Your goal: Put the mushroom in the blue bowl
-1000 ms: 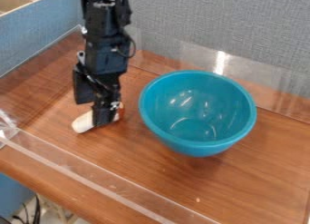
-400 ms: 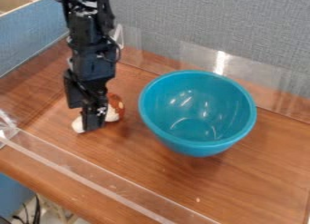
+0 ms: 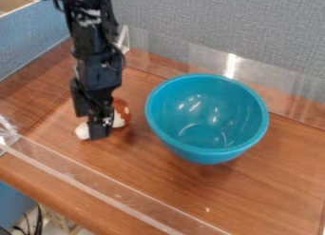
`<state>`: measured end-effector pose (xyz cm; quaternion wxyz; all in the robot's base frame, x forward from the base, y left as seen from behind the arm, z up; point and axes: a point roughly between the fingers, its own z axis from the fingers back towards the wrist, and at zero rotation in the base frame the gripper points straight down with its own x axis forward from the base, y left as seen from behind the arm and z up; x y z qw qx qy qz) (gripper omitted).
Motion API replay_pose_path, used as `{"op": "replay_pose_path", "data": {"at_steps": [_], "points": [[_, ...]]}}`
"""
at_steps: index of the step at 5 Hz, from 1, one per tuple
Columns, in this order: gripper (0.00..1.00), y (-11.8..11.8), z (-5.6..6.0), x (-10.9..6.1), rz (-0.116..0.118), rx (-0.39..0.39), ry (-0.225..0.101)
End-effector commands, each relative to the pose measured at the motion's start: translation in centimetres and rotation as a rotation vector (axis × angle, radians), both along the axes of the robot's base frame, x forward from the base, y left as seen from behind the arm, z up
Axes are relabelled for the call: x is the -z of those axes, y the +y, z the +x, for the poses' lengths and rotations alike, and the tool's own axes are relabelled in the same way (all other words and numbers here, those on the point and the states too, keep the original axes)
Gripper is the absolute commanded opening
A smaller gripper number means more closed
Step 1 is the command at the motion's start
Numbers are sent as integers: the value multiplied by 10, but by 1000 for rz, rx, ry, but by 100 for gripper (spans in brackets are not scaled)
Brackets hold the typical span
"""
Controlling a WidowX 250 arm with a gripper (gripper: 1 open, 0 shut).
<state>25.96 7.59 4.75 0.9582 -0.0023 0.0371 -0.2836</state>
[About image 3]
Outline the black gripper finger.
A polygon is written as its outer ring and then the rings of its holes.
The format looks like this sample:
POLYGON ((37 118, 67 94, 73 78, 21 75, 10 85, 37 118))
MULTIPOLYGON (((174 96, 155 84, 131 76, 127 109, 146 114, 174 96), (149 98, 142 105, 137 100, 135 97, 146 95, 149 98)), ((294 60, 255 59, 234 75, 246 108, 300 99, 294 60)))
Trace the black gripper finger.
POLYGON ((77 79, 71 79, 69 83, 70 97, 73 103, 74 114, 77 117, 91 116, 91 105, 90 100, 82 89, 77 79))
POLYGON ((114 121, 114 108, 110 103, 90 101, 87 110, 87 127, 91 140, 105 138, 111 131, 114 121))

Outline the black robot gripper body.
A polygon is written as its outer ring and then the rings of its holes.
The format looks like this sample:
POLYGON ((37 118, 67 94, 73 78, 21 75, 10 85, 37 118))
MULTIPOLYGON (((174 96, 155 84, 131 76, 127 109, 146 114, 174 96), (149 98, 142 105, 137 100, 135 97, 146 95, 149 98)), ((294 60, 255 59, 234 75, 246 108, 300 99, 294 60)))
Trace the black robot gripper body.
POLYGON ((123 55, 119 51, 71 54, 75 59, 74 78, 89 100, 113 102, 113 91, 122 85, 123 55))

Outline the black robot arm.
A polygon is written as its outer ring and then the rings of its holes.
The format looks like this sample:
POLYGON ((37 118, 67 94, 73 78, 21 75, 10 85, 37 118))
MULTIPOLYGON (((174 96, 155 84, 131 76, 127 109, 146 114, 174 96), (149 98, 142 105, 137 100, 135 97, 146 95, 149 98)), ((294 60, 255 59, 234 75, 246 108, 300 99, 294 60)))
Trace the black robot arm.
POLYGON ((87 121, 74 130, 82 140, 109 136, 114 123, 113 91, 122 85, 125 58, 114 45, 118 22, 111 0, 51 0, 65 14, 75 59, 70 80, 74 114, 87 121))

